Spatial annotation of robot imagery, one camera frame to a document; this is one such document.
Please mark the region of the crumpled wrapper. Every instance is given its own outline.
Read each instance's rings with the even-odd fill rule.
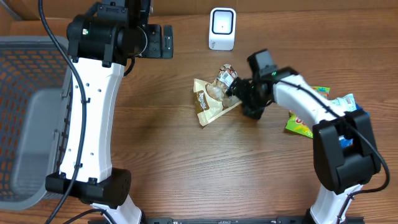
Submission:
[[[241,103],[236,96],[226,94],[236,77],[238,73],[234,68],[225,64],[221,66],[213,83],[199,79],[193,80],[195,112],[202,126],[206,126]]]

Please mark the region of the wood grain surface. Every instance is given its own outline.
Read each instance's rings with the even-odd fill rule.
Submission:
[[[251,76],[246,58],[268,48],[280,67],[300,71],[331,98],[354,93],[370,112],[379,151],[391,170],[387,190],[359,195],[348,210],[367,223],[398,223],[398,9],[238,14],[231,52],[208,49],[208,16],[151,17],[174,26],[172,60],[137,59],[114,112],[113,165],[132,173],[130,195],[149,217],[259,218],[303,215],[320,183],[312,141],[284,131],[288,111],[272,105],[260,121],[235,108],[205,128],[193,105],[193,79],[211,82],[224,63]],[[65,35],[68,21],[51,21]],[[39,21],[15,22],[12,35],[45,35]],[[365,189],[377,187],[384,173]],[[0,222],[43,223],[57,200]],[[54,223],[89,209],[67,200]],[[98,218],[90,215],[79,220]]]

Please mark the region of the plastic crate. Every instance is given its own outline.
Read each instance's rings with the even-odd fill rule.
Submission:
[[[0,209],[60,196],[44,183],[67,144],[71,74],[48,37],[0,37]]]

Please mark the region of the chip bag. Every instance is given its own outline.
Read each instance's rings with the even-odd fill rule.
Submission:
[[[326,99],[329,99],[330,88],[321,87],[321,86],[313,86],[312,88],[315,91],[317,91],[321,96],[325,97]],[[290,118],[289,120],[287,120],[285,128],[288,129],[289,131],[293,131],[295,133],[302,134],[304,136],[312,138],[313,137],[312,131],[307,125],[305,125],[303,120],[298,118],[293,111],[290,111],[289,114]]]
[[[193,80],[195,112],[202,126],[206,126],[241,103],[236,96],[226,94],[236,77],[238,74],[234,68],[225,64],[221,66],[213,83],[199,79]]]

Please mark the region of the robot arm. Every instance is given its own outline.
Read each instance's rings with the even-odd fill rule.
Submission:
[[[349,204],[339,215],[347,197],[367,184],[372,175],[380,171],[381,164],[369,146],[352,135],[340,119],[354,126],[376,148],[369,116],[363,111],[345,112],[331,104],[292,68],[278,69],[267,50],[254,53],[248,62],[253,72],[252,79],[237,78],[227,91],[242,101],[244,114],[259,119],[264,108],[274,102],[294,111],[313,129],[314,168],[321,187],[317,201],[308,209],[303,223],[345,221]],[[337,119],[325,107],[340,118]],[[354,139],[353,145],[341,148],[339,139],[342,136]]]

